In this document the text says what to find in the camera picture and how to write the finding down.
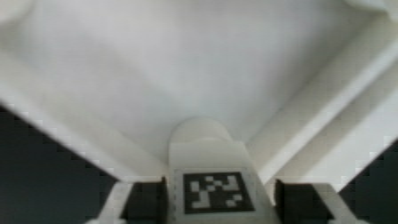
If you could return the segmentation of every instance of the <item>white wall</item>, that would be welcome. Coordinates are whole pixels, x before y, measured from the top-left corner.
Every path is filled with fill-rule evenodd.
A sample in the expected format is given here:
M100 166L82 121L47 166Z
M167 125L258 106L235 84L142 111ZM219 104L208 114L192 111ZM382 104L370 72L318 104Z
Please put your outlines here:
M366 21L331 0L38 0L0 45L166 160L192 116L253 137Z

